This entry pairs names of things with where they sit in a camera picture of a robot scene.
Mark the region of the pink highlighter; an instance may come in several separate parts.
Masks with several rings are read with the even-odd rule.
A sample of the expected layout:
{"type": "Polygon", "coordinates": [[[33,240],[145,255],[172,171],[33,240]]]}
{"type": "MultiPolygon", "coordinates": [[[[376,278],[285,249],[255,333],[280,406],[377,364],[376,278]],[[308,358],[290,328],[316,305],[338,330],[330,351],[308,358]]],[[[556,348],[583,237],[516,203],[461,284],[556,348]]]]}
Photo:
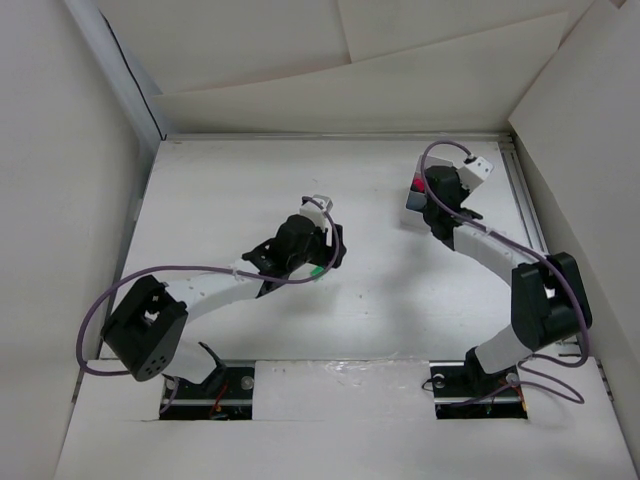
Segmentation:
{"type": "Polygon", "coordinates": [[[411,184],[411,190],[418,193],[424,193],[424,182],[420,178],[414,178],[411,184]]]}

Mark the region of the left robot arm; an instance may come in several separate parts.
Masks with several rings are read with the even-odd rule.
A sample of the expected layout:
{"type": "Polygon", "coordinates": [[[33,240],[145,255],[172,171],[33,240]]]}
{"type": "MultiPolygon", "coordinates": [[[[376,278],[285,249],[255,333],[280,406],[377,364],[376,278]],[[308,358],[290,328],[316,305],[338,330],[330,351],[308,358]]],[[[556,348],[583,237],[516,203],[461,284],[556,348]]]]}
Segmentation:
{"type": "Polygon", "coordinates": [[[227,367],[206,343],[183,339],[187,325],[294,284],[292,274],[307,264],[322,272],[337,268],[345,254],[341,225],[291,215],[274,237],[228,268],[168,283],[151,274],[137,279],[106,320],[102,340],[136,381],[162,375],[212,396],[223,386],[227,367]]]}

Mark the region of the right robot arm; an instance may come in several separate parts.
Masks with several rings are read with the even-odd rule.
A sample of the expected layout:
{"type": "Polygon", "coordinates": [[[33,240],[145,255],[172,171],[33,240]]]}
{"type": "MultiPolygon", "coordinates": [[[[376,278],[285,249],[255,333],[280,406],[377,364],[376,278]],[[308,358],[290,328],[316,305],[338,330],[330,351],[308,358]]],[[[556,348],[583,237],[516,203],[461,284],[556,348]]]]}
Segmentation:
{"type": "Polygon", "coordinates": [[[576,259],[566,252],[545,255],[481,224],[480,214],[463,207],[470,191],[461,170],[431,166],[421,173],[426,205],[422,210],[432,235],[503,280],[511,292],[509,324],[465,356],[462,381],[467,403],[480,403],[519,387],[511,374],[542,349],[576,337],[579,368],[591,353],[593,318],[576,259]]]}

